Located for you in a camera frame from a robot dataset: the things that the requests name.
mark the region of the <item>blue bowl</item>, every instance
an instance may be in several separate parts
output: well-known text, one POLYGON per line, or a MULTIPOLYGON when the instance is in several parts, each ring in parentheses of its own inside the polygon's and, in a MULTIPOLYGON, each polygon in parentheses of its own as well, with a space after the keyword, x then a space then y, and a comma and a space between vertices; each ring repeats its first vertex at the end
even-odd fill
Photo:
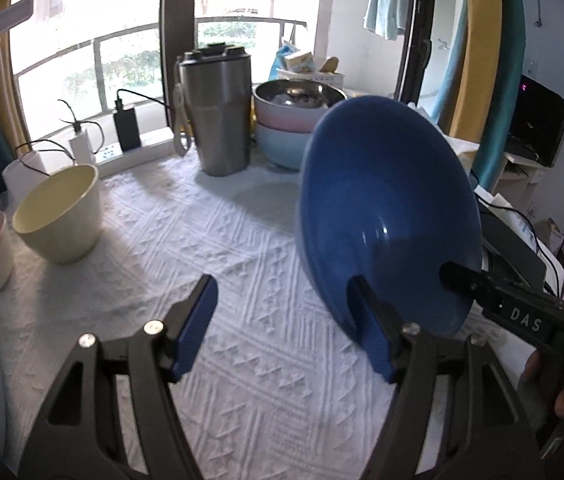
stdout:
MULTIPOLYGON (((364 276, 405 321, 451 335, 472 302, 443 288, 440 266, 454 261, 479 270, 481 239, 461 163, 417 112, 365 96, 338 104, 320 121, 302 169, 296 244, 331 314, 367 352, 384 352, 386 342, 356 327, 364 315, 347 306, 351 277, 364 276)), ((369 357, 390 376, 387 354, 369 357)))
POLYGON ((257 124, 255 137, 257 145, 268 160, 287 170, 300 171, 306 145, 312 134, 283 132, 257 124))

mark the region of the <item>white tablecloth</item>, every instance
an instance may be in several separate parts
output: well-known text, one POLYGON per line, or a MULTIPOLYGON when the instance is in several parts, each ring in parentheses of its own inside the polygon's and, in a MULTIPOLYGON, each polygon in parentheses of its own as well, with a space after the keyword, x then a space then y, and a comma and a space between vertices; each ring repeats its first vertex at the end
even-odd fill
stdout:
MULTIPOLYGON (((0 294, 6 460, 19 460, 37 411, 79 335, 134 333, 187 297, 201 274, 220 300, 193 371, 172 388, 206 479, 357 479, 393 387, 338 329, 300 269, 293 240, 299 178, 256 156, 226 178, 201 173, 195 152, 101 183, 104 234, 81 262, 48 264, 14 236, 15 270, 0 294)), ((528 346, 475 313, 519 375, 528 346)), ((122 423, 142 468, 127 384, 122 423)), ((432 466, 437 400, 421 466, 432 466)))

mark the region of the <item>greenery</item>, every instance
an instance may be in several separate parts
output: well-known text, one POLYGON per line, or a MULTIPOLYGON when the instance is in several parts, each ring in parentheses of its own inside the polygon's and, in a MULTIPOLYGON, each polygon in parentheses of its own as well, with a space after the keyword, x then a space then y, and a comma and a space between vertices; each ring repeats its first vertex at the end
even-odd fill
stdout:
MULTIPOLYGON (((161 78, 159 52, 146 50, 139 54, 127 54, 122 59, 104 63, 105 80, 118 82, 119 87, 139 87, 155 83, 161 78)), ((95 86, 95 68, 69 75, 64 80, 64 89, 76 98, 84 97, 95 86)))
MULTIPOLYGON (((221 43, 244 46, 246 49, 255 48, 257 23, 247 22, 218 22, 200 26, 199 46, 211 43, 221 43)), ((125 54, 116 61, 102 64, 104 80, 112 83, 116 88, 138 88, 154 84, 161 80, 161 56, 158 51, 145 50, 138 54, 125 54)), ((66 95, 84 98, 96 86, 95 68, 91 67, 82 72, 73 73, 64 80, 66 95)))
POLYGON ((221 36, 222 38, 248 38, 254 40, 257 34, 257 23, 249 22, 216 22, 200 25, 199 35, 221 36))

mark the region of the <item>screw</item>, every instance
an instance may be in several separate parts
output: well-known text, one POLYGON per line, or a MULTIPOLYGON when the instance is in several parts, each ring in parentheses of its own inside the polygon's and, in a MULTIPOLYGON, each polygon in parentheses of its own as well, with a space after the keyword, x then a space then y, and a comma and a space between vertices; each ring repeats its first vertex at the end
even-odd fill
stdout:
POLYGON ((470 341, 473 346, 477 346, 479 348, 482 348, 486 345, 486 338, 480 334, 472 334, 470 341))
POLYGON ((164 330, 164 323, 161 321, 149 321, 146 325, 144 325, 144 332, 148 335, 157 335, 162 330, 164 330))
POLYGON ((96 341, 97 337, 95 337, 94 335, 84 334, 79 338, 79 346, 81 346, 82 348, 91 348, 96 341))
POLYGON ((419 334, 420 330, 421 328, 417 323, 406 323, 402 327, 402 333, 405 335, 417 335, 419 334))

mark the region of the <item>blue gripper pad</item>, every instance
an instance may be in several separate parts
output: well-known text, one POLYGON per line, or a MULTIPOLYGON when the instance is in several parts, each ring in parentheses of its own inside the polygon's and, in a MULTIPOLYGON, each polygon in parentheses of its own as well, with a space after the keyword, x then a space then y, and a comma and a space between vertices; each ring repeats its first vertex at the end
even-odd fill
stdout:
POLYGON ((387 339, 371 307, 353 282, 347 286, 348 309, 357 328, 357 341, 366 352, 373 370, 385 381, 393 377, 391 342, 387 339))
POLYGON ((217 281, 210 278, 177 339, 177 353, 175 354, 177 360, 173 367, 177 380, 180 380, 193 368, 193 363, 215 312, 218 295, 217 281))

